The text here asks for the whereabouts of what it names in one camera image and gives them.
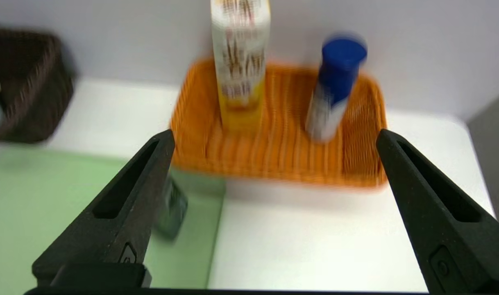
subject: orange plastic basket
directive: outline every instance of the orange plastic basket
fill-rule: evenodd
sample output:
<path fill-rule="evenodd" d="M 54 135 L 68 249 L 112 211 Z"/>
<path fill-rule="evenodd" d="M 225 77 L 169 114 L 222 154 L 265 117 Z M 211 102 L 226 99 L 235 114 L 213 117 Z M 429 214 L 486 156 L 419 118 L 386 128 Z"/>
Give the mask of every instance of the orange plastic basket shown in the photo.
<path fill-rule="evenodd" d="M 188 72 L 171 128 L 176 149 L 172 164 L 182 170 L 224 176 L 283 179 L 313 184 L 379 186 L 386 175 L 375 140 L 386 128 L 382 93 L 360 75 L 335 138 L 311 142 L 304 122 L 317 70 L 268 65 L 266 99 L 257 134 L 222 129 L 212 60 Z"/>

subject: green cutting board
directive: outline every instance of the green cutting board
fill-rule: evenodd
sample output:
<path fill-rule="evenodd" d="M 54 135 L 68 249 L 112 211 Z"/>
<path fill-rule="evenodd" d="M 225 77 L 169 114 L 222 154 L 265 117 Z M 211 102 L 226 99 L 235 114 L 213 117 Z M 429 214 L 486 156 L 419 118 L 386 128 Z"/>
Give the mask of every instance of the green cutting board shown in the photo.
<path fill-rule="evenodd" d="M 20 295 L 36 287 L 34 260 L 126 162 L 34 147 L 1 151 L 0 294 Z M 173 243 L 153 231 L 144 264 L 152 274 L 152 288 L 203 289 L 208 284 L 223 182 L 182 172 L 176 178 L 189 200 L 186 219 Z"/>

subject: white table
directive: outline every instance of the white table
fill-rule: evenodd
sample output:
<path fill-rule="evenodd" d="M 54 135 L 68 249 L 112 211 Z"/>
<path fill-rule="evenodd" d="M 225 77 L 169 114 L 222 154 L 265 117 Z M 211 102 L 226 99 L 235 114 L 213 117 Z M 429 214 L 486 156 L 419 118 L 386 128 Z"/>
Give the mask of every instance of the white table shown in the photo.
<path fill-rule="evenodd" d="M 47 148 L 131 157 L 163 131 L 177 87 L 81 79 Z M 401 134 L 493 215 L 466 126 L 388 109 Z M 228 180 L 210 288 L 427 291 L 394 197 Z"/>

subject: gray wall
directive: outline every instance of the gray wall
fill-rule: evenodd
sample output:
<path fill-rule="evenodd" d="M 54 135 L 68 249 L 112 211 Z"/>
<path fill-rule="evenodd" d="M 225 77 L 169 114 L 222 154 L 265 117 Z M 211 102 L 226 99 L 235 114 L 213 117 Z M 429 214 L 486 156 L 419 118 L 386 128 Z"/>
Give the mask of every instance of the gray wall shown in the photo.
<path fill-rule="evenodd" d="M 470 120 L 468 127 L 499 220 L 499 99 Z"/>
<path fill-rule="evenodd" d="M 362 35 L 388 107 L 470 118 L 499 96 L 499 0 L 272 0 L 270 60 L 317 65 Z M 208 0 L 0 0 L 0 25 L 60 35 L 84 76 L 180 84 L 211 51 Z"/>

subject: blue cap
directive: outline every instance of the blue cap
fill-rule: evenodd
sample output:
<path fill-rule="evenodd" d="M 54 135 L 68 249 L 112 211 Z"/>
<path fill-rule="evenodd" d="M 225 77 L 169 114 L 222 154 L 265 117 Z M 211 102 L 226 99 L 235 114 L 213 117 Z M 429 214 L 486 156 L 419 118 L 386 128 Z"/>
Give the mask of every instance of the blue cap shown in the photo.
<path fill-rule="evenodd" d="M 366 56 L 365 45 L 350 37 L 330 39 L 322 47 L 323 62 L 340 71 L 357 71 Z"/>

